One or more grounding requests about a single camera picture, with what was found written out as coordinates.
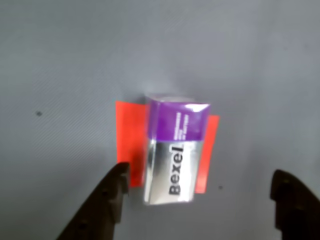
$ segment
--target red paper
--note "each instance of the red paper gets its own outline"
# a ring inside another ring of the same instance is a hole
[[[143,185],[145,154],[146,105],[117,101],[115,103],[117,162],[130,163],[131,187]],[[210,159],[215,144],[219,116],[208,119],[195,192],[206,192]]]

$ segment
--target battery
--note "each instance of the battery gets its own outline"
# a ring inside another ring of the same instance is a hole
[[[146,204],[193,200],[209,113],[208,103],[190,98],[148,98]]]

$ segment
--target gray surface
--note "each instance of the gray surface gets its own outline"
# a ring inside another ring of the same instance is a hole
[[[1,0],[0,239],[55,239],[116,162],[115,101],[152,90],[206,99],[221,116],[207,194],[146,207],[134,189],[115,239],[280,239],[273,171],[320,195],[319,9]]]

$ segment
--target dark spot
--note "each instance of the dark spot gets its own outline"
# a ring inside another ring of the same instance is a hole
[[[85,230],[88,227],[88,222],[86,220],[82,220],[78,226],[80,230]]]
[[[103,190],[102,190],[102,196],[104,196],[104,197],[109,196],[109,192],[108,192],[107,189],[103,189]]]

